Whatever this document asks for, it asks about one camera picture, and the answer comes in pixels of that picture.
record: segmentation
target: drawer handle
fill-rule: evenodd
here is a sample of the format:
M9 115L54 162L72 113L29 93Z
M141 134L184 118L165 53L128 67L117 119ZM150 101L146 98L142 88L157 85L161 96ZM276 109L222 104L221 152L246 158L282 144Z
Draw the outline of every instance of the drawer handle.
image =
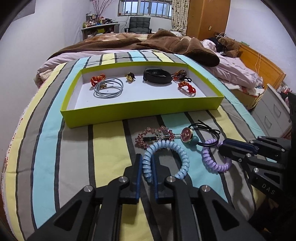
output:
M268 127L268 128L271 128L272 123L269 121L269 119L267 118L267 116L265 116L265 118L264 118L264 122L265 122L265 124L267 124L266 120L269 122L269 125L268 125L267 127Z
M281 111L278 109L278 107L276 106L276 104L274 104L274 113L280 117L281 116Z

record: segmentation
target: striped bedsheet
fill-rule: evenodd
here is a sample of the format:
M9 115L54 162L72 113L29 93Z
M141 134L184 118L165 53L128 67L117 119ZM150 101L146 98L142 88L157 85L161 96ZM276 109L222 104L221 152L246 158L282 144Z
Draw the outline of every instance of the striped bedsheet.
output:
M136 118L69 129L60 113L73 77L82 68L123 61L186 62L207 77L225 96L217 110L185 112ZM58 65L25 110L6 158L2 195L11 230L19 241L26 240L48 218L85 185L103 186L121 176L135 161L135 138L146 127L161 125L180 133L198 119L221 130L221 140L240 141L264 135L260 127L234 95L193 60L159 52L110 53ZM196 133L204 141L207 132ZM187 185L211 186L222 198L249 219L263 200L262 194L246 182L240 165L233 163L227 173L206 170L201 148L185 146L190 158ZM178 155L158 152L160 162L175 174L180 168ZM212 155L221 161L217 151ZM124 205L121 240L173 240L170 205L156 205L150 188L142 182L139 204Z

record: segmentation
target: teddy bear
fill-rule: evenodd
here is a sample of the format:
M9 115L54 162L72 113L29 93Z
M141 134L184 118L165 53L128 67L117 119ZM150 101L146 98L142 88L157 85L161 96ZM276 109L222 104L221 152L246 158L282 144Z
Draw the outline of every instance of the teddy bear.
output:
M239 42L228 37L220 38L218 42L225 46L224 52L227 57L231 57L231 58L237 57L240 49Z

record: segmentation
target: wooden wardrobe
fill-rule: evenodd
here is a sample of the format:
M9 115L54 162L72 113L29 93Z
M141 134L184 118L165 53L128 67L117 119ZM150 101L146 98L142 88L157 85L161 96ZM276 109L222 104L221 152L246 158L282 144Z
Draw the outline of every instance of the wooden wardrobe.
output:
M225 32L229 8L230 0L190 0L186 35L202 41Z

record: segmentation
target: purple spiral hair tie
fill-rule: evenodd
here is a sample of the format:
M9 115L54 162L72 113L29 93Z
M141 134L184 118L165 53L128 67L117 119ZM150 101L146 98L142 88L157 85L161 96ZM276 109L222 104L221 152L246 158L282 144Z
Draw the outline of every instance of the purple spiral hair tie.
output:
M217 139L209 139L205 143L211 144L216 141ZM220 145L222 145L222 142L219 141L217 147L219 147ZM232 160L229 157L225 158L226 163L224 165L219 165L216 162L214 162L210 157L208 147L202 148L202 160L206 164L206 166L208 166L214 172L227 172L232 164Z

